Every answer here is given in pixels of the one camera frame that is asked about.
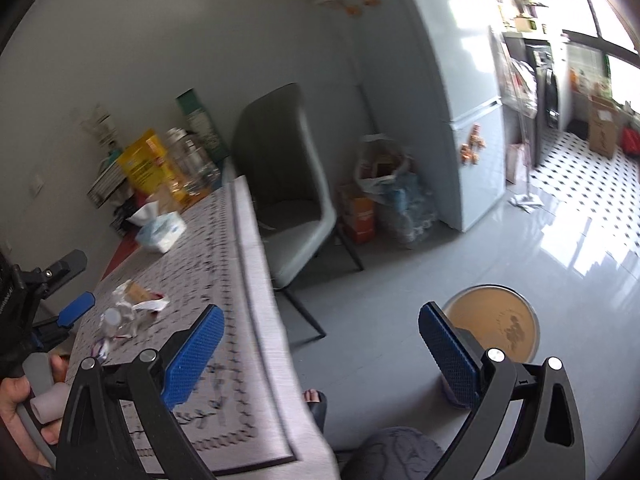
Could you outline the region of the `person's left hand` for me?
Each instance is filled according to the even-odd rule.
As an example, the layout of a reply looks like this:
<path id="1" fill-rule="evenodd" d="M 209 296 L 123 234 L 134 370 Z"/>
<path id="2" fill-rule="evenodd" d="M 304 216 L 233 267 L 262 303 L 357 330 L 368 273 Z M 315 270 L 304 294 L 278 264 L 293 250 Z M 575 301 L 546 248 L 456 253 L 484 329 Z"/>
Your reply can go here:
<path id="1" fill-rule="evenodd" d="M 55 470 L 58 444 L 70 386 L 68 361 L 57 354 L 32 353 L 1 383 L 1 419 L 27 460 Z"/>

